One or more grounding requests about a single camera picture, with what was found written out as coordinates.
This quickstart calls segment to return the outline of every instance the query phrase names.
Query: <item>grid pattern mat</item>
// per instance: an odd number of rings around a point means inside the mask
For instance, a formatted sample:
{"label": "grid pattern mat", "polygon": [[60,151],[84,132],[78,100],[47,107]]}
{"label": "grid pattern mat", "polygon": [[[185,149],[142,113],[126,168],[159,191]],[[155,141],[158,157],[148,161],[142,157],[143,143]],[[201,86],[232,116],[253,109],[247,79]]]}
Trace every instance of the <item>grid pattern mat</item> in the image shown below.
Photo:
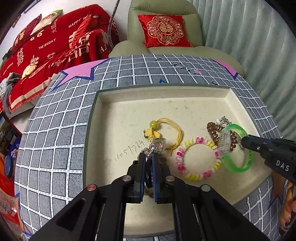
{"label": "grid pattern mat", "polygon": [[[234,80],[211,59],[146,54],[112,58],[93,68],[93,80],[75,77],[54,89],[65,77],[59,73],[33,109],[22,136],[15,168],[15,193],[20,192],[21,216],[32,233],[82,190],[86,127],[98,90],[160,82],[229,86],[264,138],[281,137],[267,107],[249,84],[241,76]],[[281,203],[276,200],[269,204],[270,178],[261,186],[235,207],[271,240],[278,240]],[[150,238],[153,239],[174,240],[174,236]]]}

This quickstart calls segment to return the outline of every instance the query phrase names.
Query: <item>red pillow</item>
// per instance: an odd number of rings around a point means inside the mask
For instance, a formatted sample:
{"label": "red pillow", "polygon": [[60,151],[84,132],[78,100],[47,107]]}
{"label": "red pillow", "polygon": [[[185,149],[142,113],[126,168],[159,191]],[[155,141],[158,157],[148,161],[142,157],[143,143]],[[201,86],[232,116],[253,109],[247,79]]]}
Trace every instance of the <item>red pillow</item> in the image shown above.
{"label": "red pillow", "polygon": [[41,20],[41,14],[30,22],[17,36],[12,46],[12,55],[29,39],[33,29]]}
{"label": "red pillow", "polygon": [[73,37],[72,45],[71,45],[71,51],[76,45],[76,43],[79,41],[79,39],[87,32],[95,29],[97,27],[98,21],[93,18],[92,15],[88,16],[78,27],[75,36]]}
{"label": "red pillow", "polygon": [[138,15],[145,35],[145,45],[150,47],[193,47],[186,36],[180,15]]}

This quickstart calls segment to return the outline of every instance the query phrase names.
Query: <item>green bangle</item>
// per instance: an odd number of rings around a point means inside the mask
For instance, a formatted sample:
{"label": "green bangle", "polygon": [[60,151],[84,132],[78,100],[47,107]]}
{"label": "green bangle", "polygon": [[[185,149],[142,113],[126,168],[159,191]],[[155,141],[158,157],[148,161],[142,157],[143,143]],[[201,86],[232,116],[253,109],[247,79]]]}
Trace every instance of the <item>green bangle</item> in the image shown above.
{"label": "green bangle", "polygon": [[[224,131],[234,131],[240,138],[247,137],[246,131],[237,124],[230,124],[226,126],[221,133]],[[223,162],[227,170],[235,173],[241,173],[249,170],[253,162],[254,153],[252,150],[246,149],[247,155],[245,157],[245,166],[243,168],[238,168],[236,164],[232,161],[229,154],[224,154],[220,159]]]}

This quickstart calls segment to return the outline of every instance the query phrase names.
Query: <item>pink and yellow bead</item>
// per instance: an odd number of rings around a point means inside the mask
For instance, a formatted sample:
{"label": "pink and yellow bead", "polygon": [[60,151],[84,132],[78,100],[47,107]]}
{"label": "pink and yellow bead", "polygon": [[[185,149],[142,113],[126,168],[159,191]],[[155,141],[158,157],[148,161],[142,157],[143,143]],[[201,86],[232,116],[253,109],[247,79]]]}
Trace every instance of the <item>pink and yellow bead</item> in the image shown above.
{"label": "pink and yellow bead", "polygon": [[[185,166],[183,165],[183,155],[184,152],[186,151],[186,149],[194,144],[205,144],[209,147],[211,147],[211,149],[214,151],[217,162],[215,163],[215,165],[213,165],[213,167],[208,170],[207,172],[204,173],[200,173],[200,174],[192,174],[190,172],[188,172],[185,168]],[[179,148],[179,151],[177,152],[177,156],[176,156],[176,165],[178,167],[178,170],[180,171],[180,173],[184,176],[185,179],[188,179],[190,181],[199,181],[202,179],[207,179],[209,177],[211,177],[213,175],[213,173],[221,167],[221,160],[219,160],[219,152],[218,152],[218,146],[215,145],[214,142],[206,140],[203,137],[197,137],[196,139],[190,139],[188,141],[185,141],[185,143],[182,145],[181,148]]]}

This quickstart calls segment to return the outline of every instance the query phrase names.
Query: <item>green armchair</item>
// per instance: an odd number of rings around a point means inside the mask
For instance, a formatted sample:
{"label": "green armchair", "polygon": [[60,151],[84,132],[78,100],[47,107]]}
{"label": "green armchair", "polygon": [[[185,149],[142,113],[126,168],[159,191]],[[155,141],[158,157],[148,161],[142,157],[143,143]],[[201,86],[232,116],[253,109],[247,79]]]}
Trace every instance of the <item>green armchair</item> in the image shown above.
{"label": "green armchair", "polygon": [[[193,47],[145,46],[145,36],[138,15],[182,15],[187,38]],[[195,7],[187,0],[132,0],[128,12],[128,40],[117,44],[109,57],[137,54],[183,54],[223,61],[232,66],[241,76],[244,68],[230,55],[202,45],[200,20]]]}

